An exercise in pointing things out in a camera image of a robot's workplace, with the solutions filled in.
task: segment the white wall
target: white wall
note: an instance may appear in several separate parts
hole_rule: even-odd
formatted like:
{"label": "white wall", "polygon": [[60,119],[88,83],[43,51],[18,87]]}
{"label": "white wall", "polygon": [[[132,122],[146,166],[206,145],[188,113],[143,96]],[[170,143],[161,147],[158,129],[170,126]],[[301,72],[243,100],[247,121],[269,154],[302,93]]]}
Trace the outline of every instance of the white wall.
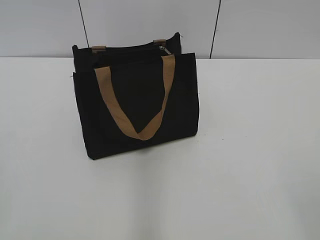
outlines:
{"label": "white wall", "polygon": [[[208,58],[219,0],[80,0],[89,44],[129,46],[180,32]],[[222,0],[213,58],[320,58],[319,0]],[[77,0],[0,0],[0,57],[71,57],[86,39]]]}
{"label": "white wall", "polygon": [[[87,46],[77,0],[0,1],[0,56],[71,57],[73,44]],[[216,1],[80,2],[91,46],[139,45],[180,32],[184,52],[209,55]]]}
{"label": "white wall", "polygon": [[217,29],[215,58],[320,58],[320,0],[222,0]]}

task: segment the tan handle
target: tan handle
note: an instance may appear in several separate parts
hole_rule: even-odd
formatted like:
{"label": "tan handle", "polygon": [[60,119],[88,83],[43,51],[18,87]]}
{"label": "tan handle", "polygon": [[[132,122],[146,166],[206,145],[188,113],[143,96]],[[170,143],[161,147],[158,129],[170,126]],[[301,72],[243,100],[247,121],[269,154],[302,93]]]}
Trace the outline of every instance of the tan handle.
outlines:
{"label": "tan handle", "polygon": [[166,46],[166,42],[167,42],[167,40],[165,40],[165,39],[153,40],[154,45],[159,45],[159,46],[163,46],[163,47]]}
{"label": "tan handle", "polygon": [[98,52],[105,52],[106,51],[106,46],[92,46],[91,51],[96,54]]}
{"label": "tan handle", "polygon": [[98,81],[102,99],[108,108],[111,116],[119,129],[128,137],[140,140],[151,139],[161,126],[162,119],[165,113],[168,96],[171,90],[172,82],[175,76],[176,59],[174,55],[162,56],[163,61],[163,85],[164,98],[162,108],[157,115],[145,126],[141,132],[136,132],[131,121],[121,109],[111,81],[111,70],[109,66],[95,68],[95,75]]}

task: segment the zipper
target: zipper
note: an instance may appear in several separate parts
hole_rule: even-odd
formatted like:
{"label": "zipper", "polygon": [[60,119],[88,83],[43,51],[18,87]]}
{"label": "zipper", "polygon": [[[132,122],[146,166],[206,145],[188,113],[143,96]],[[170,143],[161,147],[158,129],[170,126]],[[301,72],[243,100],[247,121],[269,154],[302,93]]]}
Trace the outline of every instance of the zipper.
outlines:
{"label": "zipper", "polygon": [[166,49],[164,46],[159,46],[159,49],[162,50],[162,51],[165,51],[168,55],[171,55],[172,53]]}
{"label": "zipper", "polygon": [[146,52],[157,50],[157,46],[144,46],[144,47],[119,47],[119,48],[106,48],[106,51],[101,51],[99,54],[132,54],[134,52]]}

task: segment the white table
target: white table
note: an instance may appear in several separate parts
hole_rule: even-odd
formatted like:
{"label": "white table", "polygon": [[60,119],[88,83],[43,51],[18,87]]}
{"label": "white table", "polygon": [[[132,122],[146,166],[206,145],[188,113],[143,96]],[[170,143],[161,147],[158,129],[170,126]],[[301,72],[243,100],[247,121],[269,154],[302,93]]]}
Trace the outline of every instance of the white table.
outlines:
{"label": "white table", "polygon": [[196,137],[97,161],[71,58],[0,58],[1,240],[320,239],[320,60],[200,59]]}

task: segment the tote bag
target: tote bag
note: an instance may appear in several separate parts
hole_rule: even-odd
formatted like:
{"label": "tote bag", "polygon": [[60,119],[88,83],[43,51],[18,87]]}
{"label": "tote bag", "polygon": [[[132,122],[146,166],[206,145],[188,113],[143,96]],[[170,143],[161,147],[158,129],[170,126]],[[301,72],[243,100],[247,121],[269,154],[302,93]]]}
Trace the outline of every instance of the tote bag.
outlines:
{"label": "tote bag", "polygon": [[180,35],[131,47],[72,47],[74,91],[87,155],[99,159],[197,133],[194,53]]}

